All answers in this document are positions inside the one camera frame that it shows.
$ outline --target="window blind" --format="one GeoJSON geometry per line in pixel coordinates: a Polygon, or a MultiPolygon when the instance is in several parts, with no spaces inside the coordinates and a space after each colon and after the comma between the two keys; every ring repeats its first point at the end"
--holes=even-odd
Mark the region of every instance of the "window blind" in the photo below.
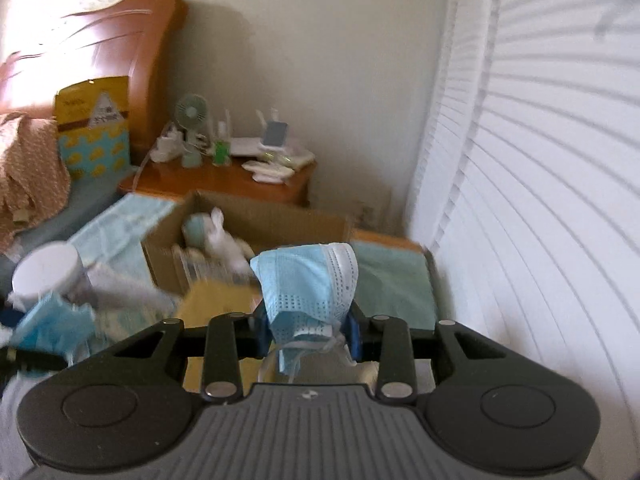
{"type": "Polygon", "coordinates": [[[640,0],[450,0],[408,235],[443,316],[582,384],[640,468],[640,0]]]}

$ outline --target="blanket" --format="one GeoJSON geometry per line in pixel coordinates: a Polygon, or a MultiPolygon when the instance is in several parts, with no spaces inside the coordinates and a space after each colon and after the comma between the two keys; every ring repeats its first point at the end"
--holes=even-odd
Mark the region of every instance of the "blanket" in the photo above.
{"type": "Polygon", "coordinates": [[[0,252],[15,233],[57,215],[69,195],[58,155],[56,121],[20,112],[0,115],[0,252]]]}

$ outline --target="wooden headboard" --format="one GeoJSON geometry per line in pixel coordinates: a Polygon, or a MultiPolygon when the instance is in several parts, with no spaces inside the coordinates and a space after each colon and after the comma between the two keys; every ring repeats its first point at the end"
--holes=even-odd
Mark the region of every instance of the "wooden headboard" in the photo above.
{"type": "Polygon", "coordinates": [[[58,90],[107,76],[129,76],[131,160],[140,162],[168,121],[167,47],[187,15],[183,0],[122,0],[53,23],[51,37],[0,65],[0,113],[53,115],[58,90]]]}

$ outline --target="folded cloth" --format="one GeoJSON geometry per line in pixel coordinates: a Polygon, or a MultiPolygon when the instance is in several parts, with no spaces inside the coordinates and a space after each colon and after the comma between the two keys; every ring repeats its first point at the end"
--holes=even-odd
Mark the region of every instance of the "folded cloth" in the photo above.
{"type": "Polygon", "coordinates": [[[280,372],[292,379],[310,351],[344,345],[340,326],[358,281],[348,244],[308,245],[265,251],[251,260],[260,280],[271,333],[280,350],[280,372]]]}
{"type": "Polygon", "coordinates": [[[69,196],[69,172],[58,155],[56,121],[0,115],[0,252],[14,234],[57,215],[69,196]]]}
{"type": "Polygon", "coordinates": [[[427,261],[415,251],[352,242],[358,260],[355,300],[363,313],[404,319],[410,328],[433,330],[436,302],[427,261]]]}
{"type": "Polygon", "coordinates": [[[52,292],[20,320],[9,345],[62,355],[71,363],[79,345],[94,333],[94,311],[89,304],[75,306],[52,292]]]}
{"type": "Polygon", "coordinates": [[[129,193],[69,238],[69,243],[78,249],[85,267],[100,262],[150,285],[140,240],[174,207],[172,200],[129,193]]]}

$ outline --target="green towel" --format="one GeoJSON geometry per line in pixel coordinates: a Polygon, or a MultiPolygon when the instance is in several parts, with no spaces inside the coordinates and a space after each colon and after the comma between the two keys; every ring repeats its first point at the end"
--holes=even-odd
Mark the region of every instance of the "green towel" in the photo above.
{"type": "Polygon", "coordinates": [[[415,251],[352,242],[358,261],[355,301],[363,313],[404,319],[411,328],[433,330],[436,302],[427,261],[415,251]]]}

